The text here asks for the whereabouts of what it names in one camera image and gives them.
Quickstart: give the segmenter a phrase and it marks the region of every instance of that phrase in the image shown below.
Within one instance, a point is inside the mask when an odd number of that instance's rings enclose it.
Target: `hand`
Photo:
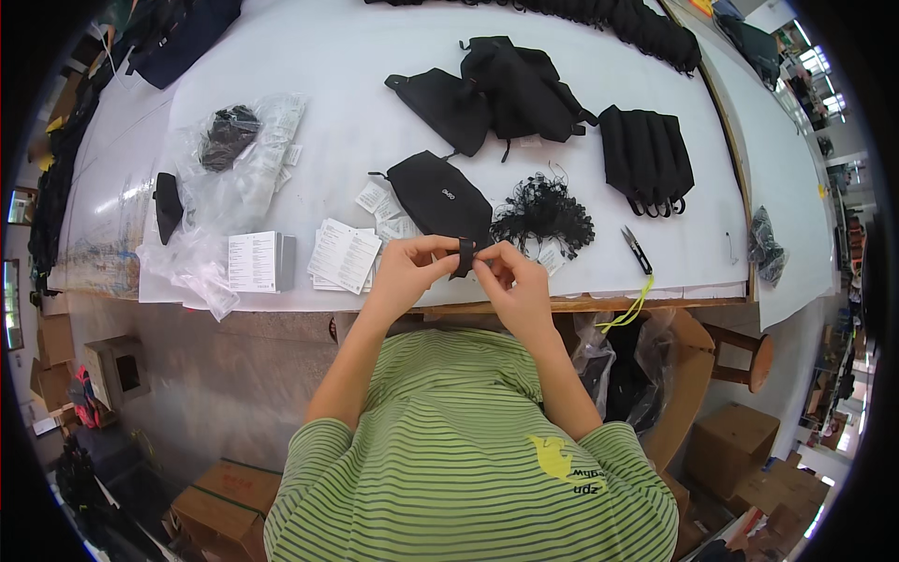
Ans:
[[[432,283],[456,271],[458,254],[447,255],[448,250],[458,250],[457,238],[432,235],[391,240],[360,317],[386,332]]]
[[[558,338],[549,306],[547,269],[502,241],[475,254],[472,264],[503,326],[530,352]]]

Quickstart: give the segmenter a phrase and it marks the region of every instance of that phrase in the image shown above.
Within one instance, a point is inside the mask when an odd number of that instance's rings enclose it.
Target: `floor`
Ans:
[[[146,435],[154,462],[180,486],[219,457],[281,469],[287,443],[337,354],[327,313],[235,312],[219,324],[207,312],[180,305],[78,293],[51,305],[56,308],[51,312],[68,309],[80,362],[84,343],[117,335],[141,340],[151,392],[126,403],[120,422],[128,432],[140,429]],[[829,308],[818,299],[770,328],[775,360],[762,392],[712,380],[699,415],[734,400],[780,417],[785,428],[795,427]],[[759,335],[756,305],[692,313],[703,322]],[[748,358],[723,352],[721,361],[738,367]],[[775,451],[786,446],[788,452],[792,444],[792,431],[783,433]]]
[[[330,314],[208,312],[68,293],[78,360],[84,343],[134,335],[144,346],[150,394],[120,422],[140,429],[154,461],[186,486],[219,457],[283,469],[287,444],[337,354]]]

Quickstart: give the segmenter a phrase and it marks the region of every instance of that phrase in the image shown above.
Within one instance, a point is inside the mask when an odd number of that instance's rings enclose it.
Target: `yellow printed logo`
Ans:
[[[528,439],[534,443],[534,448],[537,450],[537,462],[547,475],[567,484],[574,484],[577,486],[574,489],[577,494],[596,494],[600,488],[605,491],[606,481],[598,470],[575,470],[572,475],[572,455],[571,453],[562,454],[562,449],[568,444],[566,440],[555,435],[546,439],[536,435],[528,435]],[[590,477],[578,477],[584,473],[589,473]]]

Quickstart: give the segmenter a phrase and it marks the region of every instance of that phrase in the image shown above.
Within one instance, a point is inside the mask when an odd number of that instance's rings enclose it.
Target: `plastic bag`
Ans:
[[[655,427],[674,389],[677,341],[670,328],[674,312],[673,308],[667,308],[653,314],[643,324],[636,340],[634,359],[651,382],[628,416],[628,423],[634,427],[637,436]]]
[[[581,341],[572,354],[572,364],[603,420],[608,413],[612,366],[616,361],[628,361],[618,355],[607,335],[596,327],[611,321],[613,316],[609,312],[574,315],[574,329]],[[670,330],[673,318],[673,310],[654,313],[643,323],[636,339],[633,361],[643,370],[648,384],[625,421],[634,427],[637,435],[655,426],[671,397],[677,362],[676,341]]]
[[[202,228],[175,231],[168,245],[142,244],[137,254],[140,267],[147,272],[203,297],[218,322],[240,302],[228,287],[225,236],[212,235]]]
[[[606,415],[605,397],[609,388],[609,371],[615,362],[615,350],[596,325],[609,322],[611,319],[610,312],[574,315],[574,331],[580,337],[580,342],[572,353],[571,363],[584,389],[596,405],[600,418]]]
[[[777,287],[787,266],[789,252],[774,241],[774,228],[768,211],[762,205],[752,216],[749,236],[749,263],[757,263],[759,277]]]
[[[219,322],[240,302],[228,285],[227,237],[262,226],[307,99],[274,94],[233,105],[166,140],[184,214],[167,245],[138,247],[140,266],[193,290]]]
[[[203,227],[231,236],[260,226],[307,99],[305,94],[267,95],[173,131],[170,140],[181,178],[185,230]],[[235,119],[223,120],[226,114]],[[252,141],[244,145],[254,130]],[[233,146],[242,149],[226,166],[236,152],[229,149]]]

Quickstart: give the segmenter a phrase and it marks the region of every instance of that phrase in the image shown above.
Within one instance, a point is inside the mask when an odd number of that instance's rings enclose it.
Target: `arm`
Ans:
[[[458,250],[456,238],[420,236],[387,245],[371,293],[312,396],[304,424],[327,417],[355,431],[387,330],[432,283],[456,270],[458,255],[448,250]]]
[[[473,265],[497,316],[534,358],[549,421],[575,441],[602,425],[553,325],[546,268],[504,241],[478,252]]]

